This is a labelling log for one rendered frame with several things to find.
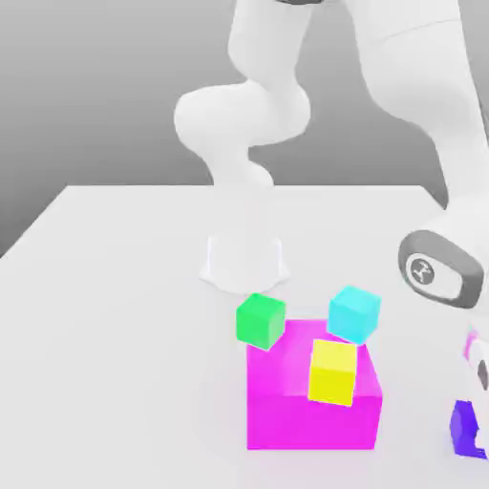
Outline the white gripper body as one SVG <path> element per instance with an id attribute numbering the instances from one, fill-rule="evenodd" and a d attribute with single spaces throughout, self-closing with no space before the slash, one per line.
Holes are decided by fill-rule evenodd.
<path id="1" fill-rule="evenodd" d="M 473 391 L 472 405 L 478 424 L 489 424 L 489 391 Z"/>

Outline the small purple cube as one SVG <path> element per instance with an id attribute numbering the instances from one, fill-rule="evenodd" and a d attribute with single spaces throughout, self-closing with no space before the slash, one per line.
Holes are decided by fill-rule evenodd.
<path id="1" fill-rule="evenodd" d="M 487 459 L 484 449 L 476 444 L 478 423 L 470 401 L 455 402 L 450 419 L 450 434 L 456 455 Z"/>

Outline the small yellow cube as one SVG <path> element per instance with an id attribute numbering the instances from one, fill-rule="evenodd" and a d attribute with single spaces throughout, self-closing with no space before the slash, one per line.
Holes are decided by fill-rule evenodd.
<path id="1" fill-rule="evenodd" d="M 309 366 L 308 399 L 350 407 L 357 374 L 354 344 L 314 339 Z"/>

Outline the small cyan cube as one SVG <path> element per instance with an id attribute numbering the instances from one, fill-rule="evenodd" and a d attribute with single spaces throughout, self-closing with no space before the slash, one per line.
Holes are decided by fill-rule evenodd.
<path id="1" fill-rule="evenodd" d="M 328 333 L 364 345 L 378 326 L 381 298 L 364 289 L 346 286 L 330 300 Z"/>

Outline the small green cube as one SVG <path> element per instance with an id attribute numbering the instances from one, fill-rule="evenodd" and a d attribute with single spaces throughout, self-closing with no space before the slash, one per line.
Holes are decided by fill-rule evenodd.
<path id="1" fill-rule="evenodd" d="M 237 339 L 268 351 L 284 334 L 285 321 L 285 302 L 253 293 L 236 309 Z"/>

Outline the large magenta box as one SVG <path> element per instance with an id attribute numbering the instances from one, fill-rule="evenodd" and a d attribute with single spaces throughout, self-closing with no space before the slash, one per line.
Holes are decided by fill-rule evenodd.
<path id="1" fill-rule="evenodd" d="M 336 341 L 325 319 L 287 320 L 269 350 L 246 349 L 247 448 L 250 450 L 371 450 L 382 390 L 368 348 L 358 348 L 349 407 L 308 399 L 314 339 Z"/>

